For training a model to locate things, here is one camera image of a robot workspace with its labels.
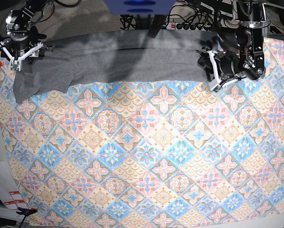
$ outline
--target gray blanket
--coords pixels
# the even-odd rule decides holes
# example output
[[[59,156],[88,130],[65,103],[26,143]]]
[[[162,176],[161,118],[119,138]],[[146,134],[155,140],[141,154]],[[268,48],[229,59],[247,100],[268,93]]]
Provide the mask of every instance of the gray blanket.
[[[51,90],[93,82],[207,80],[196,52],[215,33],[162,30],[155,39],[146,30],[114,31],[48,42],[53,52],[16,73],[14,95],[22,102]]]

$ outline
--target tile pattern fabric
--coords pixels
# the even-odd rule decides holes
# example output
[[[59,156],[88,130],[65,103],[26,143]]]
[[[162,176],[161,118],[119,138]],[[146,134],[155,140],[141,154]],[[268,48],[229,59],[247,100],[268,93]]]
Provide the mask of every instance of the tile pattern fabric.
[[[284,212],[284,41],[267,77],[93,83],[20,104],[0,69],[0,125],[33,226],[186,228]]]

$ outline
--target power strip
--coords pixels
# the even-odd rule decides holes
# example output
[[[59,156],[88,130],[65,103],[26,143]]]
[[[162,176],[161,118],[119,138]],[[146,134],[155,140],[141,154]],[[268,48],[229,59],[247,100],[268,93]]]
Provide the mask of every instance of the power strip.
[[[203,25],[199,23],[181,23],[181,22],[169,22],[166,24],[167,30],[200,30],[200,31],[209,31],[209,25]]]

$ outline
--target patterned fabric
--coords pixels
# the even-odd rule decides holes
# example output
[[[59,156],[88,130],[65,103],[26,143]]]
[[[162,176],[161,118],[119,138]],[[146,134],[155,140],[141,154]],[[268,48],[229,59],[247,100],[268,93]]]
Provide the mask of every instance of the patterned fabric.
[[[267,76],[206,84],[92,83],[16,104],[0,69],[0,125],[33,226],[185,228],[284,212],[284,42]]]

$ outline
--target gray cloth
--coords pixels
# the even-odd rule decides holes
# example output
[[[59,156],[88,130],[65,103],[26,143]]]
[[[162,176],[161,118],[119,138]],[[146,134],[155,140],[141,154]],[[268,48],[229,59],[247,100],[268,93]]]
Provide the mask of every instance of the gray cloth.
[[[161,30],[155,39],[146,30],[114,31],[48,42],[53,52],[16,73],[14,95],[22,102],[51,90],[93,82],[207,80],[196,52],[216,33]]]

